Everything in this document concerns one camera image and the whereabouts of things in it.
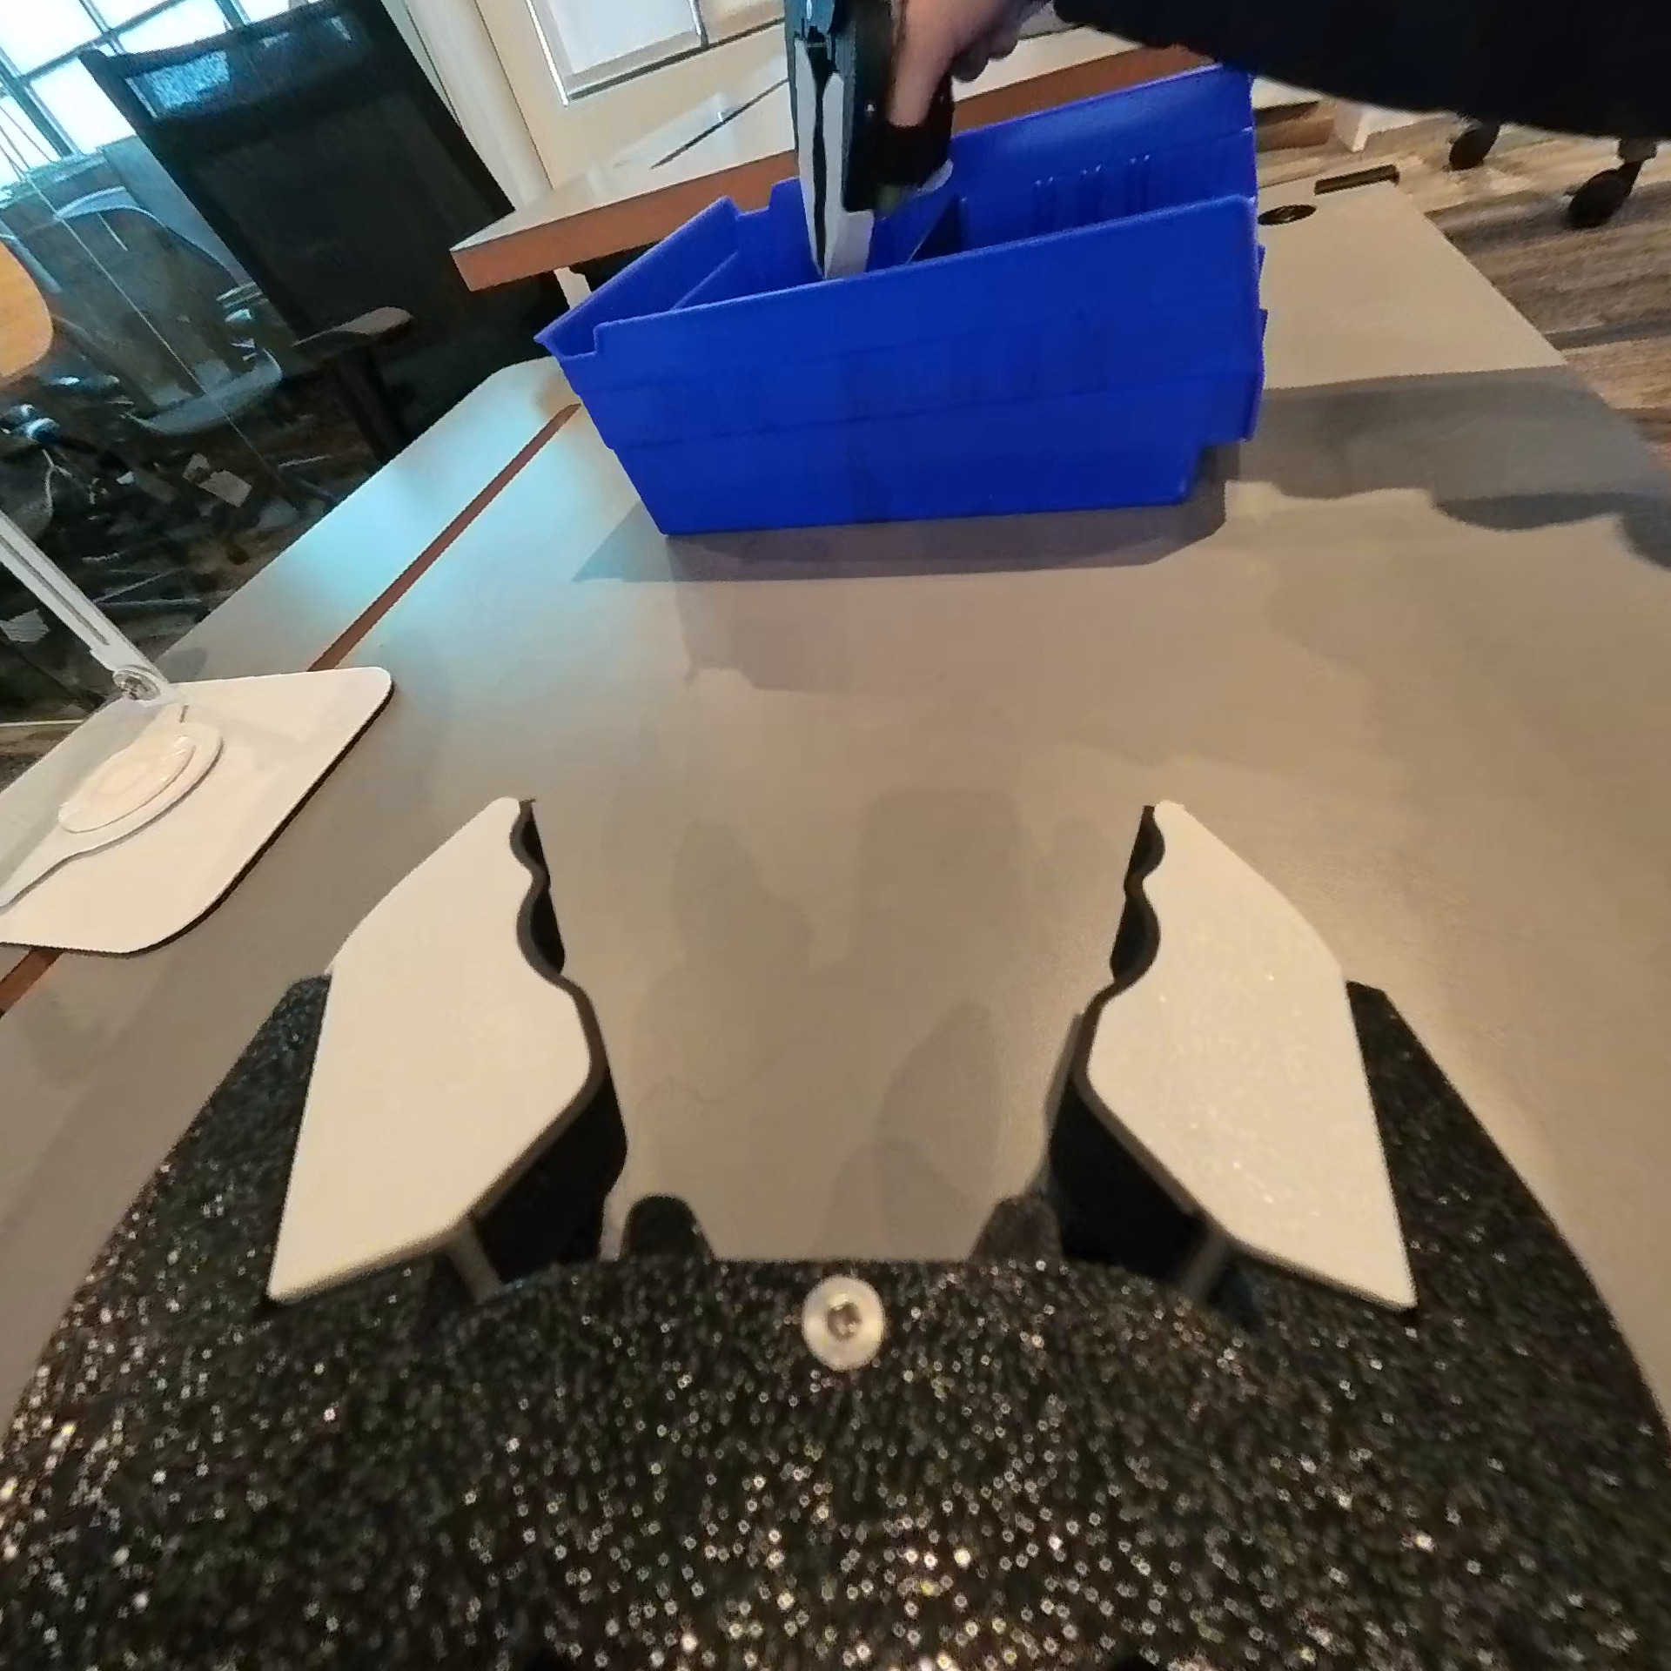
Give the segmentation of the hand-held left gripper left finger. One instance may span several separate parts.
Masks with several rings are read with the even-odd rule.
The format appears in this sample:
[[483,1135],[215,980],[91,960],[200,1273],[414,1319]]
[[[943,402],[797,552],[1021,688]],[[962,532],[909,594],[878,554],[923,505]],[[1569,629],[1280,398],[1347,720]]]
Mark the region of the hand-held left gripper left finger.
[[328,968],[275,1305],[438,1258],[476,1299],[598,1262],[625,1120],[535,804],[499,798]]

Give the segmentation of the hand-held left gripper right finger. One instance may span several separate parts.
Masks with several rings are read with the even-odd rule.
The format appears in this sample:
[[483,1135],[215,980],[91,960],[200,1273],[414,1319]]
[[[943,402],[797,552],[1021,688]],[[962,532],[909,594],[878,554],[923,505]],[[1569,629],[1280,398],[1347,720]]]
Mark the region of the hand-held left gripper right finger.
[[1256,1262],[1417,1305],[1345,972],[1179,802],[1140,820],[1112,984],[1084,1013],[1071,1086],[1193,1228],[1189,1293]]

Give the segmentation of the blue plastic bin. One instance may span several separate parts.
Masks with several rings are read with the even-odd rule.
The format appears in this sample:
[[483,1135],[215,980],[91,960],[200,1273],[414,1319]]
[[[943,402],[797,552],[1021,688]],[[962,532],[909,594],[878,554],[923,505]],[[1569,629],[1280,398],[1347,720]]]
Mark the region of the blue plastic bin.
[[966,249],[826,280],[801,188],[722,199],[539,343],[665,534],[1177,505],[1258,428],[1252,77],[958,132]]

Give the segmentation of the person's right forearm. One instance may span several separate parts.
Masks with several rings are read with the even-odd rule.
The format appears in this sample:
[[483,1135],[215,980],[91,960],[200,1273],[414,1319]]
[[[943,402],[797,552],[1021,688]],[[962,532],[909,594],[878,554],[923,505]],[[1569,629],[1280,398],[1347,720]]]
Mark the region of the person's right forearm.
[[1670,136],[1668,2],[1063,2],[1057,12],[1388,111]]

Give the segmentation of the person's right hand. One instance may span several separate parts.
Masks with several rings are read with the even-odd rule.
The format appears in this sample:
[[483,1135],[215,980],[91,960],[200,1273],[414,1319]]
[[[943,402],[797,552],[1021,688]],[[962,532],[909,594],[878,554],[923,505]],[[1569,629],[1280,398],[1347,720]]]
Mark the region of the person's right hand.
[[921,127],[943,85],[972,81],[994,60],[1010,56],[1041,4],[1037,2],[897,2],[887,117],[893,127]]

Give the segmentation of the white table with brown edge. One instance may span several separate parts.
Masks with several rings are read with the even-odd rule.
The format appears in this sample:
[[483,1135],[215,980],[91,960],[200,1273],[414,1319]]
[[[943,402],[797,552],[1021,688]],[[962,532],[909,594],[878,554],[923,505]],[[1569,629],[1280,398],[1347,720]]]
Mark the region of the white table with brown edge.
[[[1069,30],[1025,38],[954,89],[956,132],[1053,111],[1203,67],[1181,48],[1142,48]],[[531,207],[456,245],[472,292],[489,292],[659,243],[714,201],[744,211],[799,174],[785,50],[614,156],[556,184]]]

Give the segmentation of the black mesh office chair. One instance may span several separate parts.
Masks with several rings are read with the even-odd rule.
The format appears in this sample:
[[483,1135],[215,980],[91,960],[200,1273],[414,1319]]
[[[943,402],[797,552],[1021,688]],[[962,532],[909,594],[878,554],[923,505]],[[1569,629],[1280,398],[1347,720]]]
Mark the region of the black mesh office chair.
[[379,2],[304,4],[80,65],[393,460],[513,361],[454,247],[509,213]]

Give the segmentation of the grey office chair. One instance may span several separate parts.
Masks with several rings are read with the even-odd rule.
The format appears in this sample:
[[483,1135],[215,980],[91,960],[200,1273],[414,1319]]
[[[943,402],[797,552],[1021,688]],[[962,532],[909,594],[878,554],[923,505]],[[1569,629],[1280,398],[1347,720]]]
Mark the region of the grey office chair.
[[168,481],[247,519],[320,503],[284,448],[284,361],[237,324],[231,270],[131,194],[5,225],[48,304],[54,345],[30,375],[52,416],[89,432],[150,485]]

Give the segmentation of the wooden chair back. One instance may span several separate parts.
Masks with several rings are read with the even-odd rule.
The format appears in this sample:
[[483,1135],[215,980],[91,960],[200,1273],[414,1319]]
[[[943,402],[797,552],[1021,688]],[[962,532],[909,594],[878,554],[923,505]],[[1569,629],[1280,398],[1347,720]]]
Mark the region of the wooden chair back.
[[38,280],[3,245],[3,385],[30,377],[54,349],[54,318]]

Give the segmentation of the white square base plate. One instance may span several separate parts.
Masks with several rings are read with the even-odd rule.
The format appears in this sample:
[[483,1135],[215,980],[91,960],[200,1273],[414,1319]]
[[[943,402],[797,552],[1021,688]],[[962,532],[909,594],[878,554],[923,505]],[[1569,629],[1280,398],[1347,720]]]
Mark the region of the white square base plate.
[[[387,710],[395,684],[383,668],[349,666],[180,688],[223,733],[217,767],[162,820],[3,909],[5,948],[135,956],[178,940],[243,881]],[[5,791],[5,879],[105,757],[115,724],[105,710]]]

